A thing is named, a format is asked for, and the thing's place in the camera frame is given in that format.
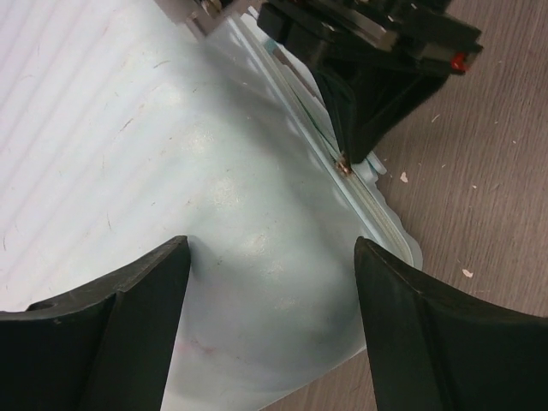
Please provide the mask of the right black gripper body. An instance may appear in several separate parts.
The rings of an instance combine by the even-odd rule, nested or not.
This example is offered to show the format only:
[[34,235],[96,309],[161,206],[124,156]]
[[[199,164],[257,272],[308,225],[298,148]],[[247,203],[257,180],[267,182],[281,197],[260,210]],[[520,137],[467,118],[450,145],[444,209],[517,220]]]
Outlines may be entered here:
[[448,14],[447,1],[268,1],[257,23],[311,72],[360,66],[464,73],[481,31]]

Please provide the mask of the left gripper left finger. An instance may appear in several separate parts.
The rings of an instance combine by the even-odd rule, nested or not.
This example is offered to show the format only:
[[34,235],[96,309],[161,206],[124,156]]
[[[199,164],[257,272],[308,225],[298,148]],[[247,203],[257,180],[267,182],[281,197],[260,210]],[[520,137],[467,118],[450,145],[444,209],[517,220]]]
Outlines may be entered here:
[[90,283],[2,312],[2,409],[160,409],[188,279],[179,235]]

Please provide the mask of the mint green suitcase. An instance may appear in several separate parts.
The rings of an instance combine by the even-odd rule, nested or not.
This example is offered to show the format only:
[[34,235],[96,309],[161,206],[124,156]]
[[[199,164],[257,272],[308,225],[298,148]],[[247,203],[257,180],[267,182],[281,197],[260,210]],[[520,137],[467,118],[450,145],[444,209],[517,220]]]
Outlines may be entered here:
[[358,237],[423,264],[255,18],[198,40],[174,1],[1,4],[1,308],[185,235],[165,410],[259,410],[362,351]]

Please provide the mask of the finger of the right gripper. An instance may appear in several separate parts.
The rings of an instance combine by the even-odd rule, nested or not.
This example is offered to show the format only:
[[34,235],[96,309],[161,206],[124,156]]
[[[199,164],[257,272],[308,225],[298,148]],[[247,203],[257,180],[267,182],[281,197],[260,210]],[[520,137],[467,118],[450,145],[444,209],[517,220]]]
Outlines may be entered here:
[[329,66],[317,70],[316,82],[331,119],[340,153],[347,163],[357,163],[353,142],[356,105],[351,85]]
[[383,137],[448,80],[448,64],[369,59],[349,64],[353,126],[348,160],[360,163]]

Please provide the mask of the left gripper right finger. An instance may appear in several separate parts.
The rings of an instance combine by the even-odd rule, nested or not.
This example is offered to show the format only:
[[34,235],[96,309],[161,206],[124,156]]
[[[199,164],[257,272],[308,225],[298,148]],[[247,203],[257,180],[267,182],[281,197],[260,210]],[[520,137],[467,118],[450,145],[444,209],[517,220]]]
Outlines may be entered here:
[[463,293],[365,238],[354,269],[378,409],[546,409],[545,318]]

